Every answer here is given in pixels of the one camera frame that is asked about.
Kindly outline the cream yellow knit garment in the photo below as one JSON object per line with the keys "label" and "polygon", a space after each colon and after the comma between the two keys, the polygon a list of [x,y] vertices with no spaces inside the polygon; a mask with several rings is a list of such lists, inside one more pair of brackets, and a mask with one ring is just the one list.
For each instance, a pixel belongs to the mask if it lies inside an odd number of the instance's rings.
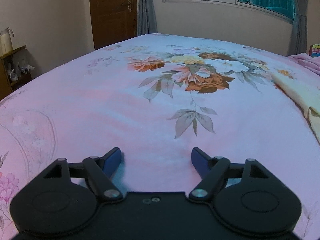
{"label": "cream yellow knit garment", "polygon": [[319,90],[279,73],[273,73],[271,77],[273,82],[300,107],[319,142]]}

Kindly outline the pink floral bed sheet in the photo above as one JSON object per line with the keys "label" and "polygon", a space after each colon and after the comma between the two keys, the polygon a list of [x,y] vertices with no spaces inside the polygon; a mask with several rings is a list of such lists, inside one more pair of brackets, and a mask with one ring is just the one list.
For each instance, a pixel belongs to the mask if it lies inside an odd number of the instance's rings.
{"label": "pink floral bed sheet", "polygon": [[39,76],[1,101],[1,239],[17,233],[13,196],[57,158],[80,162],[114,147],[127,191],[190,191],[191,150],[261,162],[302,202],[295,228],[319,239],[319,142],[279,73],[319,90],[288,57],[225,41],[148,34]]}

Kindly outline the brown wooden side shelf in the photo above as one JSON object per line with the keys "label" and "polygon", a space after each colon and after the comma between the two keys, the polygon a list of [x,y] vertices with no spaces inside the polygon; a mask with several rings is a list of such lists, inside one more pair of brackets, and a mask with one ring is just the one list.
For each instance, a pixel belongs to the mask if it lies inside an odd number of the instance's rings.
{"label": "brown wooden side shelf", "polygon": [[21,46],[1,56],[1,100],[32,80],[28,67],[21,71],[18,56],[24,56],[27,46]]}

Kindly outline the pink crumpled blanket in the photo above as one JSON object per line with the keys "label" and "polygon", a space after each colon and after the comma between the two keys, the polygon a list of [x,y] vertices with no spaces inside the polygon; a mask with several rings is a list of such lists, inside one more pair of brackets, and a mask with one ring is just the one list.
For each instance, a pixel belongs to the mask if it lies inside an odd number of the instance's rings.
{"label": "pink crumpled blanket", "polygon": [[288,56],[289,59],[302,67],[312,71],[313,73],[320,75],[320,59],[318,57],[311,57],[306,53],[300,53],[296,55]]}

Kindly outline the white plastic bag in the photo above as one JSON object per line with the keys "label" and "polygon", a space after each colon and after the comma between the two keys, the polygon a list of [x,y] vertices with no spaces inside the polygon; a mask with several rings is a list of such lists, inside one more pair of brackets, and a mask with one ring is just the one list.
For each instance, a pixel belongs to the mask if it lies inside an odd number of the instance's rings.
{"label": "white plastic bag", "polygon": [[15,53],[12,57],[15,73],[18,76],[29,73],[35,67],[31,66],[28,61],[28,53],[26,50]]}

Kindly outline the right grey curtain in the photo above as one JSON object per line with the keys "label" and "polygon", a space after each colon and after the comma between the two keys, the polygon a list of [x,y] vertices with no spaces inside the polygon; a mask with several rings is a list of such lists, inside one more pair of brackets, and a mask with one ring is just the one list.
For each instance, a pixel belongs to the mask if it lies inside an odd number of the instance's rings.
{"label": "right grey curtain", "polygon": [[309,0],[293,0],[295,13],[292,24],[288,55],[306,53],[308,22],[307,10]]}

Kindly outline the grey curtain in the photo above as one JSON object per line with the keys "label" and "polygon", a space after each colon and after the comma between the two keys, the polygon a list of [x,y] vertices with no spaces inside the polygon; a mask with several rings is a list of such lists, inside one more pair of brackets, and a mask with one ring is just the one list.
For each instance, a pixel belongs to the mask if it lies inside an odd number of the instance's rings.
{"label": "grey curtain", "polygon": [[153,0],[138,0],[137,35],[157,33]]}
{"label": "grey curtain", "polygon": [[292,24],[288,55],[306,53],[308,22],[307,10],[309,0],[293,0],[295,13]]}

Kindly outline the colourful floral pillow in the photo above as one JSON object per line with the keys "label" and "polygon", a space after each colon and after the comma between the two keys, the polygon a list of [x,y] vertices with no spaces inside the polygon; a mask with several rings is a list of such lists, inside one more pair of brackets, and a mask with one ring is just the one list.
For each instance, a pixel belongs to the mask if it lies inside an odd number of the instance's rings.
{"label": "colourful floral pillow", "polygon": [[319,57],[320,56],[320,44],[312,44],[309,49],[309,56]]}

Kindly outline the white thermos jug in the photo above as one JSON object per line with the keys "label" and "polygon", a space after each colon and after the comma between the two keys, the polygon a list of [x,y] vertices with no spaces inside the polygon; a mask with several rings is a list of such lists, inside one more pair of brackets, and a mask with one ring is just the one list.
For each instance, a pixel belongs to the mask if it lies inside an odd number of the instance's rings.
{"label": "white thermos jug", "polygon": [[14,37],[14,33],[10,27],[1,31],[1,51],[3,55],[13,51],[12,37]]}

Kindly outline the left grey curtain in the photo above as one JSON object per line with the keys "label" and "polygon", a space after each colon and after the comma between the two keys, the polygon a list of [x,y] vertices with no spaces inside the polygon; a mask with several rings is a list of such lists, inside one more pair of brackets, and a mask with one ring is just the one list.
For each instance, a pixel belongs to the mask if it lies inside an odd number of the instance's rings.
{"label": "left grey curtain", "polygon": [[137,35],[157,33],[153,0],[138,0]]}

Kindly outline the brown wooden door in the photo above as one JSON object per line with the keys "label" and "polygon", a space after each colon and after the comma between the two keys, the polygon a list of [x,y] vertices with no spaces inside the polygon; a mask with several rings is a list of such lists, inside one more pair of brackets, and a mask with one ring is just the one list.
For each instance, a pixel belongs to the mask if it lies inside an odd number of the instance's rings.
{"label": "brown wooden door", "polygon": [[89,0],[95,49],[137,36],[137,0]]}

